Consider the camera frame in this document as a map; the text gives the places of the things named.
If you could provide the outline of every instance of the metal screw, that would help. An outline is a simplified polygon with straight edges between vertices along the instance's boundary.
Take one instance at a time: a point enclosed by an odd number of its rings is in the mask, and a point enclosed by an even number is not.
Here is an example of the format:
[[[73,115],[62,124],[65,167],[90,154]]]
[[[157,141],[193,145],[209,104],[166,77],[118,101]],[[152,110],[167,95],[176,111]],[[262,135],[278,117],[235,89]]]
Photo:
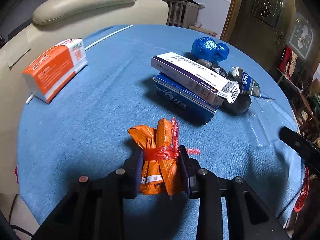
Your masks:
[[[206,169],[203,169],[203,168],[199,169],[198,172],[199,172],[201,175],[206,175],[206,174],[208,173],[208,171],[207,171]]]
[[[81,183],[84,183],[84,182],[87,182],[87,181],[88,181],[88,177],[87,176],[81,176],[79,178],[79,182],[81,182]]]
[[[123,175],[124,173],[125,173],[125,169],[120,168],[116,170],[116,174],[118,175]]]
[[[243,178],[241,178],[239,176],[235,177],[234,180],[236,183],[239,183],[239,184],[243,183]]]

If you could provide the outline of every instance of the blue label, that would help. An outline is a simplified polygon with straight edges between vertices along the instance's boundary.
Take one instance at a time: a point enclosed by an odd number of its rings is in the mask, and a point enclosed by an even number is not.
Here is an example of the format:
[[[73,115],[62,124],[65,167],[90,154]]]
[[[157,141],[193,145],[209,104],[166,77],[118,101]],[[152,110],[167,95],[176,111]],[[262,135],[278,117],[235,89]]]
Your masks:
[[[250,91],[251,79],[252,78],[246,72],[243,73],[241,81],[241,90]]]

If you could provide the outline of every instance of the door frame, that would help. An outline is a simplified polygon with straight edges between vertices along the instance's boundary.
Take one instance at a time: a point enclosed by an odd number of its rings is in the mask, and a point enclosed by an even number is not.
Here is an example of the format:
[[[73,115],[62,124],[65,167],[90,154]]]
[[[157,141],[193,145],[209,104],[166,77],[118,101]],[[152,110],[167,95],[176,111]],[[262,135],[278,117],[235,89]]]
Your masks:
[[[220,40],[222,40],[222,41],[224,41],[226,43],[229,43],[229,40],[231,38],[233,29],[234,29],[235,24],[236,24],[236,20],[238,18],[238,14],[239,14],[241,3],[242,3],[242,0],[231,0],[231,2],[230,2],[230,7],[229,7],[229,10],[228,10],[227,18],[226,18],[226,21],[224,23],[223,30],[222,30],[222,33],[221,33],[221,36],[220,36]],[[292,11],[292,17],[294,17],[295,10],[296,10],[296,7],[294,6],[294,9]],[[315,62],[312,65],[312,68],[311,68],[312,76],[316,72],[319,64],[320,64],[320,50],[319,50],[319,52],[317,54]]]

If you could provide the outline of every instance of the decorative glass window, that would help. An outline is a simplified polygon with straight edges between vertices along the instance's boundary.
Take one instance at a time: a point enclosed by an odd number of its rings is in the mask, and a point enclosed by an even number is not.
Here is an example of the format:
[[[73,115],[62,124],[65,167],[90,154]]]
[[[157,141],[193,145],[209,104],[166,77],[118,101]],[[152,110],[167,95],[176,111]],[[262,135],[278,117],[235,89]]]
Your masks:
[[[295,14],[295,22],[289,45],[303,59],[306,59],[313,42],[313,28],[298,11]]]
[[[276,29],[286,0],[254,0],[251,15]]]

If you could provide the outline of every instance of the round table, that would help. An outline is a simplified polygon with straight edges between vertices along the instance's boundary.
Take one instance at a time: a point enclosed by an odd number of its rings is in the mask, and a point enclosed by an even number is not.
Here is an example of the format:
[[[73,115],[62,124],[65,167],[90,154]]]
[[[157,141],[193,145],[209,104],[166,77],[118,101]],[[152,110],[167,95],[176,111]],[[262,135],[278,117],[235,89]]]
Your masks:
[[[84,39],[85,46],[124,26],[112,26]],[[263,95],[250,109],[230,116],[218,109],[205,125],[190,123],[183,109],[156,93],[150,66],[153,56],[187,55],[203,33],[163,25],[134,25],[86,51],[88,65],[47,105],[33,98],[19,127],[18,172],[21,198],[41,224],[81,175],[105,177],[122,166],[135,144],[127,129],[156,127],[161,118],[180,122],[180,143],[201,150],[201,167],[218,177],[242,176],[281,223],[288,218],[300,190],[304,166],[278,139],[282,126],[297,130],[287,98],[255,61],[233,46],[220,66],[242,67]],[[224,236],[228,235],[223,203]],[[124,200],[126,239],[195,239],[199,201],[181,193],[138,195]],[[137,236],[136,228],[145,234]]]

